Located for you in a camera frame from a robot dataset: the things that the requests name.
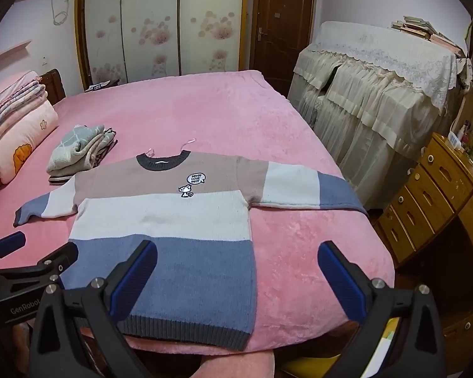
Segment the dark brown wooden door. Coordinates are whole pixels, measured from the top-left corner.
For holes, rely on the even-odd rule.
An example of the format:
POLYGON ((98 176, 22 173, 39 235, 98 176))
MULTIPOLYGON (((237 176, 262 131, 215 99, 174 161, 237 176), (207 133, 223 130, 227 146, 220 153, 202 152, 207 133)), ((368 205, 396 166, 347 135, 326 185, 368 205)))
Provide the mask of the dark brown wooden door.
POLYGON ((314 0, 253 0, 249 67, 283 96, 309 44, 314 6, 314 0))

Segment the stack of books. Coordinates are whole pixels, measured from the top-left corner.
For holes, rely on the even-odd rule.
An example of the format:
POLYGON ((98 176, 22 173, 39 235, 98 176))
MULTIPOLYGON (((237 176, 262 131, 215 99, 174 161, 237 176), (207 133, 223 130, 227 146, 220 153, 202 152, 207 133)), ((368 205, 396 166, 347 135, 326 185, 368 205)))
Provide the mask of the stack of books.
POLYGON ((463 57, 465 55, 464 50, 461 49, 460 46, 443 34, 437 32, 430 22, 422 18, 405 15, 402 20, 393 21, 390 24, 390 28, 440 45, 443 48, 450 50, 458 57, 463 57))

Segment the wooden drawer desk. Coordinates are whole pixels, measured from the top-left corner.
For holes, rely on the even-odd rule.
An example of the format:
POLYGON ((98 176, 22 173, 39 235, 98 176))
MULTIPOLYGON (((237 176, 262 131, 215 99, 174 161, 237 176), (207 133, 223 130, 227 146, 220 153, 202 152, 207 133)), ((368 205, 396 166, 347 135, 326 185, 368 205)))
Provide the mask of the wooden drawer desk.
POLYGON ((437 133, 374 224, 399 268, 459 220, 473 248, 473 163, 437 133))

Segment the folded grey knit clothes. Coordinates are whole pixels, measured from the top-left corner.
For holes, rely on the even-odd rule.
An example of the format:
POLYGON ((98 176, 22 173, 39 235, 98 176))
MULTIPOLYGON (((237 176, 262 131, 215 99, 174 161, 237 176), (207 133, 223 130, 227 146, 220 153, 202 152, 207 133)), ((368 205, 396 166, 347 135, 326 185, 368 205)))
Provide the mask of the folded grey knit clothes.
POLYGON ((78 172, 91 170, 117 144, 116 131, 104 125, 76 125, 60 141, 48 160, 48 182, 60 185, 78 172))

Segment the folded pink quilt stack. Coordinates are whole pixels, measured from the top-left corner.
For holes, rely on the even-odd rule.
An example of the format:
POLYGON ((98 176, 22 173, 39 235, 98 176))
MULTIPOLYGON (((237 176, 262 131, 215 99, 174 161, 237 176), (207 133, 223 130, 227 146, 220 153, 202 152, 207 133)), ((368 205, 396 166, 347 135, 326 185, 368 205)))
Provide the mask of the folded pink quilt stack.
POLYGON ((38 145, 58 126, 42 78, 18 72, 0 82, 0 183, 16 177, 38 145))

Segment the floral sliding wardrobe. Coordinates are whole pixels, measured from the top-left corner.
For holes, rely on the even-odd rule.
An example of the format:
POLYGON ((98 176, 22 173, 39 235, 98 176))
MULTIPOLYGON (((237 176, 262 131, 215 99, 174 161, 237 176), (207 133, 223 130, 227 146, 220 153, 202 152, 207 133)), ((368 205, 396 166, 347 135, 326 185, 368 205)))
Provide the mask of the floral sliding wardrobe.
POLYGON ((244 68, 247 0, 74 0, 81 81, 244 68))

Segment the cream lace covered furniture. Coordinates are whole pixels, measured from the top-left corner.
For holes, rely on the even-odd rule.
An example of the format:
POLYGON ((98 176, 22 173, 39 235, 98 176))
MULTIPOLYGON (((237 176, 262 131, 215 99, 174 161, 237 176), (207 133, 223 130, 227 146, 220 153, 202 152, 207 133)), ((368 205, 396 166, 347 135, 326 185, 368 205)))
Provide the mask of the cream lace covered furniture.
POLYGON ((295 64, 288 99, 366 209, 386 207, 433 133, 473 87, 466 57, 404 32, 326 21, 295 64))

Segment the pink clothes hanger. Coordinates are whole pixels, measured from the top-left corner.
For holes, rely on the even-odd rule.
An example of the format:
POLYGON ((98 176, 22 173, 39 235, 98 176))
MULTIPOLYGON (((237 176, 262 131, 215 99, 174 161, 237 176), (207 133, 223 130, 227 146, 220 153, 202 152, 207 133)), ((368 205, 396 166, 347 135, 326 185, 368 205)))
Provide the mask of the pink clothes hanger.
MULTIPOLYGON (((189 145, 191 143, 195 143, 195 142, 196 142, 196 138, 192 137, 188 141, 185 141, 184 143, 181 144, 181 146, 179 148, 179 151, 182 152, 187 145, 189 145)), ((153 158, 155 156, 155 150, 153 148, 149 148, 144 154, 147 157, 153 158)))

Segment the colour block knit sweater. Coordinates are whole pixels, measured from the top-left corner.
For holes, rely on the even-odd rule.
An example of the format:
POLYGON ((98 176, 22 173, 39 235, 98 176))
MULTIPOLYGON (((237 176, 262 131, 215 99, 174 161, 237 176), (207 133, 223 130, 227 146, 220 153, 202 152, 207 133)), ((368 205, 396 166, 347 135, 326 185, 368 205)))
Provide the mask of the colour block knit sweater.
POLYGON ((63 275, 69 289, 153 242, 157 265, 137 302, 120 310, 119 329, 241 351, 257 308, 253 207, 362 210, 344 179, 306 166, 183 151, 79 172, 19 207, 14 225, 74 218, 69 239, 78 260, 63 275))

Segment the dark wooden headboard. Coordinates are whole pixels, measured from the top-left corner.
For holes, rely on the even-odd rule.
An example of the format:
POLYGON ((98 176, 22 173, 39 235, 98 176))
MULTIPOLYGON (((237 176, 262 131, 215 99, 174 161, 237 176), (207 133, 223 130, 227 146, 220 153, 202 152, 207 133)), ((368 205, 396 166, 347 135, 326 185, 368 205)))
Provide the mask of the dark wooden headboard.
POLYGON ((41 83, 46 87, 48 101, 52 105, 57 104, 66 97, 65 88, 63 86, 60 72, 55 68, 40 76, 41 83))

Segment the pink wall shelf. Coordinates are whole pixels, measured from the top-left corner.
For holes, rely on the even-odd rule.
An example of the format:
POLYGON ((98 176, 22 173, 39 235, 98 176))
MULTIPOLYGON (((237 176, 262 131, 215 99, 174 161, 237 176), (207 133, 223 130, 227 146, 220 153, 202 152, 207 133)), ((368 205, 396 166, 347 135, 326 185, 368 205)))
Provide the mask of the pink wall shelf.
POLYGON ((11 48, 8 48, 0 53, 0 62, 6 60, 9 58, 11 55, 14 55, 24 49, 31 43, 31 39, 25 40, 21 43, 18 43, 11 48))

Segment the yellow object under bed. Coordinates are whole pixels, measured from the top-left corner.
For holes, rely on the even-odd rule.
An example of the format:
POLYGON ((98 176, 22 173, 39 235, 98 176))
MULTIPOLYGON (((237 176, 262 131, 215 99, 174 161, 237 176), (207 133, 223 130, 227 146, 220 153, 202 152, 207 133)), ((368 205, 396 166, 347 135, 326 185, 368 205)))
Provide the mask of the yellow object under bed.
POLYGON ((277 370, 284 377, 371 377, 382 366, 400 322, 390 318, 377 339, 361 330, 340 354, 327 358, 299 357, 277 370))

